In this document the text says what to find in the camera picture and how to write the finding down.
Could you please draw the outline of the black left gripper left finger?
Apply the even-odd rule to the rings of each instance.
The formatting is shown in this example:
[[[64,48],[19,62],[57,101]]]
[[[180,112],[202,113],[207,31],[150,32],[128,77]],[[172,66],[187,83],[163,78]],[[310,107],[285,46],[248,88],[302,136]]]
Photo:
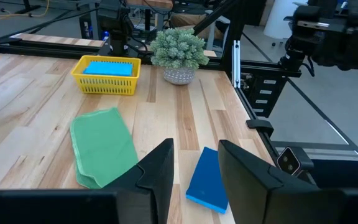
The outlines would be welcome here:
[[[174,142],[163,140],[104,190],[112,193],[106,223],[166,223],[174,176]]]

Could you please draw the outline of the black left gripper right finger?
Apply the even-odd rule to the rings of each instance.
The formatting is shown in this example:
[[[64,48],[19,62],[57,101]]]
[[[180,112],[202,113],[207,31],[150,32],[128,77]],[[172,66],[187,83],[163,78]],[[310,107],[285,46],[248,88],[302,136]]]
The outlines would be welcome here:
[[[346,196],[291,176],[228,140],[219,168],[236,223],[347,223]]]

